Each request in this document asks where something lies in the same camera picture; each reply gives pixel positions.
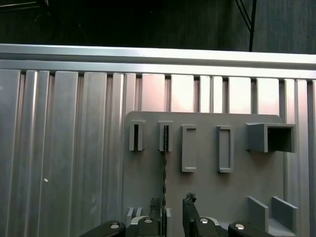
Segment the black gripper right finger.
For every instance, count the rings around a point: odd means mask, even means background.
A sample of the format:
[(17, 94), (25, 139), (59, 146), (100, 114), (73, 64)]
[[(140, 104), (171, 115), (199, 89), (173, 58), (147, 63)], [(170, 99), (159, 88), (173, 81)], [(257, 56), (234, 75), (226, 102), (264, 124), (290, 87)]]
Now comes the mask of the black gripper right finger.
[(270, 237), (263, 231), (247, 222), (232, 222), (224, 229), (219, 222), (210, 217), (201, 217), (195, 207), (196, 196), (187, 193), (183, 199), (182, 221), (186, 237)]

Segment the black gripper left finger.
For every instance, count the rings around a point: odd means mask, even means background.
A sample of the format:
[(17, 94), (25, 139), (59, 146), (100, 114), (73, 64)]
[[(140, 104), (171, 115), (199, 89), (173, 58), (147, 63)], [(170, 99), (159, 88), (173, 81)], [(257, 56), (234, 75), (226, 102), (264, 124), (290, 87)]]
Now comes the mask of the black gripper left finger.
[(81, 237), (159, 237), (160, 236), (160, 198), (152, 198), (149, 215), (134, 217), (129, 226), (120, 221), (107, 221)]

